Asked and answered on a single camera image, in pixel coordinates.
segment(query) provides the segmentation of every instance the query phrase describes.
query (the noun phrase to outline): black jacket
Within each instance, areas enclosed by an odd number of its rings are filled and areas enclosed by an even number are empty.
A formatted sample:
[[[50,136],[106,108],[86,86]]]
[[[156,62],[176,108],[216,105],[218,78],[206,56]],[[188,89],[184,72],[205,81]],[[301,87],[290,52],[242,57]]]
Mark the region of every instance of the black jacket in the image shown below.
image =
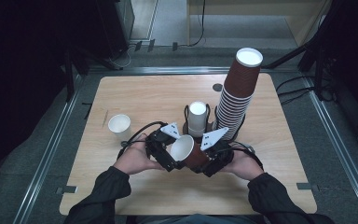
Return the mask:
[[[115,167],[100,174],[90,196],[74,205],[64,223],[115,223],[116,199],[131,194],[130,176]],[[248,184],[249,203],[273,224],[334,223],[329,217],[308,215],[289,198],[286,188],[265,173]]]

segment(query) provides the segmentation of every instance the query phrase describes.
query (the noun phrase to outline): person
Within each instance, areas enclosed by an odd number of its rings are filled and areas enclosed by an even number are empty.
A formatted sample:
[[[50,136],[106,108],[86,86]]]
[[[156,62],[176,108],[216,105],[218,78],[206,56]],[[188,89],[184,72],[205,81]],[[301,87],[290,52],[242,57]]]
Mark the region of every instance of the person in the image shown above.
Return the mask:
[[[124,154],[107,171],[95,180],[91,195],[74,205],[64,223],[115,223],[115,202],[131,194],[130,175],[144,170],[165,169],[151,161],[145,151],[146,135],[129,146]],[[334,223],[323,215],[306,214],[289,198],[285,186],[265,173],[257,162],[241,151],[234,151],[230,164],[220,172],[228,172],[238,178],[249,180],[249,203],[252,208],[273,224]],[[255,223],[248,218],[211,217],[200,214],[187,217],[165,218],[153,223]]]

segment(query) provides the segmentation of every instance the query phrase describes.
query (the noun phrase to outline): black cable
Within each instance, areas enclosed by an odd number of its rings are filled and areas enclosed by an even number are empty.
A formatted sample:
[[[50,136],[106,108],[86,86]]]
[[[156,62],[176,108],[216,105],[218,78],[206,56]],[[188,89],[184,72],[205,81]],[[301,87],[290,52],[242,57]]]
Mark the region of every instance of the black cable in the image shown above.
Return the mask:
[[[203,4],[202,4],[202,20],[201,20],[201,36],[200,36],[200,39],[196,43],[193,43],[193,44],[190,44],[190,45],[179,45],[179,46],[181,46],[181,47],[194,47],[194,46],[199,44],[199,42],[202,40],[203,35],[204,35],[204,17],[205,17],[205,0],[203,0]]]
[[[242,149],[242,148],[236,148],[236,147],[227,147],[227,148],[223,148],[223,149],[220,149],[220,150],[217,150],[215,151],[212,156],[220,153],[220,152],[224,152],[224,151],[241,151],[241,152],[247,152],[249,150],[247,149]]]
[[[303,76],[304,78],[315,78],[315,76]],[[283,83],[281,83],[275,90],[276,92],[278,92],[278,89],[283,86],[284,84],[288,83],[288,82],[291,82],[291,81],[294,81],[294,80],[297,80],[297,79],[300,79],[300,78],[303,78],[303,77],[294,77],[294,78],[290,78],[286,81],[284,81]],[[326,81],[331,81],[331,78],[323,78],[323,80],[326,80]],[[295,91],[286,91],[286,92],[282,92],[282,93],[278,93],[278,96],[282,96],[282,95],[286,95],[286,94],[292,94],[292,93],[296,93],[296,92],[299,92],[299,91],[305,91],[305,92],[302,92],[300,95],[296,96],[296,97],[293,97],[289,100],[286,100],[284,102],[281,102],[281,105],[285,105],[285,104],[288,104],[288,103],[291,103],[292,101],[294,101],[295,99],[298,99],[302,96],[304,96],[305,94],[307,94],[308,92],[310,91],[314,91],[315,88],[314,87],[308,87],[308,88],[302,88],[302,89],[298,89],[298,90],[295,90]],[[332,96],[330,97],[330,99],[326,99],[325,97],[321,96],[323,101],[326,101],[326,102],[331,102],[331,101],[334,101],[335,97],[334,97],[334,93],[333,93],[333,88],[331,88],[330,84],[326,84],[325,86],[322,87],[322,91],[328,91]]]
[[[288,83],[288,82],[291,82],[291,81],[294,81],[294,80],[297,80],[297,79],[300,79],[300,78],[303,78],[303,77],[294,77],[294,78],[290,78],[286,81],[284,81],[283,83],[281,83],[276,89],[275,91],[278,91],[278,89],[283,86],[284,84]]]
[[[237,141],[232,141],[232,143],[237,144],[237,145],[240,145],[240,146],[242,146],[242,147],[244,147],[244,148],[247,148],[248,150],[250,150],[250,151],[252,151],[253,153],[255,153],[255,150],[254,150],[252,147],[246,146],[244,143],[240,143],[240,142],[237,142]]]
[[[296,93],[296,92],[299,92],[299,91],[313,91],[314,89],[315,89],[314,87],[306,87],[306,88],[301,88],[301,89],[294,90],[294,91],[281,92],[281,93],[278,94],[278,96],[292,94],[292,93]]]
[[[138,132],[136,132],[128,141],[124,141],[124,142],[121,142],[121,145],[123,146],[123,148],[118,152],[118,155],[117,155],[117,159],[121,157],[121,155],[123,155],[124,151],[126,150],[127,147],[129,147],[130,145],[132,145],[132,140],[138,136],[141,132],[143,132],[144,130],[146,130],[147,128],[153,126],[153,125],[156,125],[156,124],[159,124],[161,126],[164,126],[164,125],[167,125],[167,123],[165,122],[162,122],[162,121],[155,121],[155,122],[151,122],[147,125],[145,125],[142,129],[140,129]]]
[[[134,143],[137,143],[137,142],[148,143],[148,142],[152,142],[152,141],[151,141],[151,140],[149,140],[149,141],[146,141],[146,140],[142,140],[142,141],[140,141],[140,140],[135,140],[135,141],[132,141],[132,142],[128,143],[128,144],[126,145],[126,148],[132,146]]]
[[[304,91],[303,93],[301,93],[300,95],[296,96],[296,97],[293,97],[289,100],[286,100],[286,101],[283,101],[281,102],[281,105],[286,105],[286,104],[289,104],[291,103],[292,101],[298,99],[298,98],[301,98],[303,95],[307,94],[308,92],[310,92],[311,90],[307,90],[307,91]]]

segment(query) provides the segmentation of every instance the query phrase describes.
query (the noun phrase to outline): wire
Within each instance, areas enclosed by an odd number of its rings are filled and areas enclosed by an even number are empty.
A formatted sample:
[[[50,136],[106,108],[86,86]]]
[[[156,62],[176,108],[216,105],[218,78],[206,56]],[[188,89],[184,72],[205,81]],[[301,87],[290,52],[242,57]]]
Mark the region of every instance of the wire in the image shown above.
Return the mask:
[[[301,98],[303,95],[307,94],[308,92],[310,92],[311,90],[306,90],[305,92],[301,93],[300,95],[296,96],[296,97],[293,97],[289,100],[286,100],[286,101],[283,101],[281,102],[281,105],[286,105],[286,104],[289,104],[291,103],[292,101],[298,99],[298,98]]]
[[[202,4],[202,20],[201,20],[201,36],[200,36],[200,39],[196,43],[193,43],[193,44],[190,44],[190,45],[178,45],[178,46],[180,46],[180,47],[194,47],[194,46],[199,44],[199,42],[203,38],[204,30],[205,30],[204,29],[204,17],[205,17],[205,0],[203,0],[203,4]]]
[[[304,78],[307,78],[307,77],[310,77],[310,78],[315,78],[315,76],[303,76]],[[294,80],[297,80],[297,79],[300,79],[300,78],[303,78],[303,77],[294,77],[294,78],[290,78],[286,81],[284,81],[283,83],[281,83],[275,90],[276,92],[278,92],[278,89],[280,87],[282,87],[284,84],[288,83],[288,82],[291,82],[291,81],[294,81]],[[331,81],[331,78],[323,78],[323,80],[326,80],[326,81]],[[305,94],[307,94],[308,92],[310,91],[315,91],[315,87],[308,87],[308,88],[302,88],[302,89],[298,89],[298,90],[294,90],[294,91],[286,91],[286,92],[281,92],[281,93],[278,93],[278,96],[283,96],[283,95],[287,95],[287,94],[292,94],[292,93],[296,93],[296,92],[299,92],[299,91],[304,91],[302,92],[301,94],[299,94],[298,96],[295,96],[291,99],[288,99],[286,101],[283,101],[281,102],[281,105],[286,105],[288,103],[291,103],[293,102],[294,100],[296,99],[299,99],[301,98],[302,96],[304,96]],[[331,94],[331,97],[329,99],[326,99],[324,96],[322,96],[322,94],[320,95],[320,97],[322,98],[321,100],[323,101],[326,101],[326,102],[330,102],[330,101],[333,101],[335,99],[334,97],[334,91],[333,91],[333,88],[330,86],[330,84],[326,84],[325,86],[322,86],[322,91],[327,91]]]
[[[227,148],[223,148],[223,149],[214,151],[210,156],[217,155],[218,153],[224,152],[224,151],[241,151],[241,152],[245,152],[245,153],[246,153],[246,152],[249,152],[249,149],[246,150],[246,149],[236,148],[236,147],[227,147]]]
[[[242,147],[244,147],[244,148],[247,148],[248,150],[250,150],[250,151],[252,151],[253,153],[255,153],[255,150],[251,147],[251,146],[249,146],[249,145],[246,145],[246,144],[244,144],[244,143],[240,143],[240,142],[237,142],[237,141],[232,141],[232,143],[234,143],[235,145],[240,145],[240,146],[242,146]]]
[[[132,49],[132,48],[134,48],[134,47],[135,47],[135,46],[130,46],[130,47],[127,48],[126,50],[121,51],[121,52],[118,54],[118,56],[117,56],[114,60],[112,60],[112,59],[109,57],[110,63],[111,63],[112,65],[115,65],[115,66],[121,67],[121,68],[127,67],[128,65],[131,64],[131,56],[130,56],[130,54],[129,54],[129,49]],[[124,52],[127,53],[127,56],[128,56],[128,58],[129,58],[129,61],[128,61],[126,64],[124,64],[124,65],[115,63],[115,61],[116,61],[118,58],[120,58],[120,57],[123,55]]]
[[[151,140],[149,140],[149,141],[146,141],[146,140],[135,140],[135,141],[132,141],[132,142],[128,143],[128,144],[126,145],[126,147],[130,147],[130,146],[132,146],[134,143],[137,143],[137,142],[148,143],[148,142],[152,142],[152,141],[151,141]]]
[[[288,83],[288,82],[291,82],[291,81],[294,81],[294,80],[297,80],[297,79],[300,79],[300,78],[303,78],[303,77],[294,77],[294,78],[290,78],[286,81],[284,81],[283,83],[281,83],[276,89],[275,91],[278,91],[278,89],[283,86],[284,84]]]
[[[138,136],[141,132],[143,132],[144,130],[146,130],[147,128],[159,124],[160,126],[163,125],[167,125],[167,123],[164,123],[162,121],[155,121],[155,122],[151,122],[147,125],[145,125],[142,129],[140,129],[138,132],[136,132],[127,142],[122,142],[121,145],[123,146],[123,148],[118,152],[117,158],[120,158],[121,155],[123,155],[124,151],[126,150],[127,147],[129,147],[130,145],[132,145],[132,140]]]

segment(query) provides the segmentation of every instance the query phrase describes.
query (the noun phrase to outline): hand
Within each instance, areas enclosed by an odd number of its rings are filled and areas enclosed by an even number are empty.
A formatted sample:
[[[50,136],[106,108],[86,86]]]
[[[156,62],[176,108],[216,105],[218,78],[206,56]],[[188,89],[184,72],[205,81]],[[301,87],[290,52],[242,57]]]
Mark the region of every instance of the hand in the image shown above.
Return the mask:
[[[165,170],[158,162],[147,158],[145,139],[146,134],[143,133],[136,140],[142,142],[133,143],[113,166],[128,175],[135,175],[149,169]]]
[[[254,159],[241,151],[234,151],[234,159],[221,171],[232,173],[245,180],[252,180],[264,173]]]

